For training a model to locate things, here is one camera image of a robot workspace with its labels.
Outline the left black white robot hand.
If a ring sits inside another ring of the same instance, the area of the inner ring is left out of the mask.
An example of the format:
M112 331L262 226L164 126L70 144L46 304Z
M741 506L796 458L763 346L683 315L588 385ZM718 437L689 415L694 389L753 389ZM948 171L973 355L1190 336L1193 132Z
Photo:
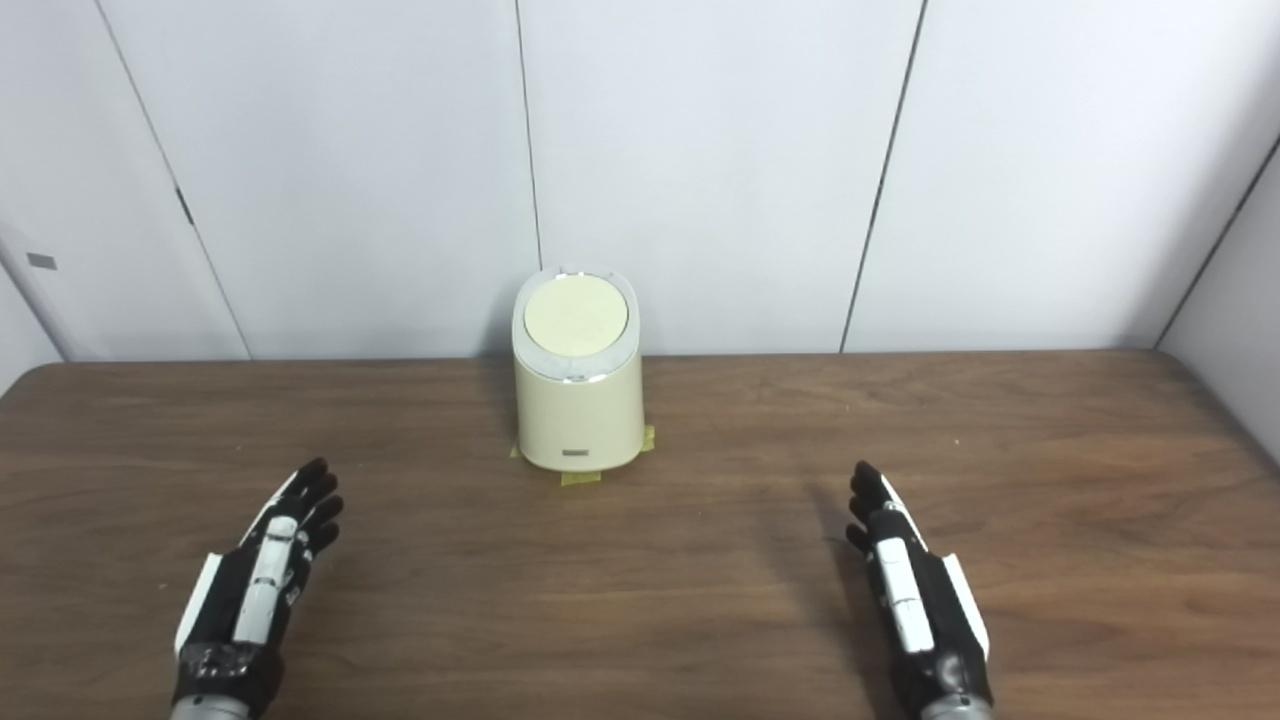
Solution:
M285 675L283 641L344 500L323 457L294 470L239 543L210 553L175 632L173 719L261 719Z

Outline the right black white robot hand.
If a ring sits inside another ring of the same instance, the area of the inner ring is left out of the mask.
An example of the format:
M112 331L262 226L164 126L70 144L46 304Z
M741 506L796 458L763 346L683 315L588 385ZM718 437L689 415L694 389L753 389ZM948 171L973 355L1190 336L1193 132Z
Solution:
M910 719L992 719L989 633L960 560L931 551L890 479L865 460L850 479L846 537L890 642L890 682Z

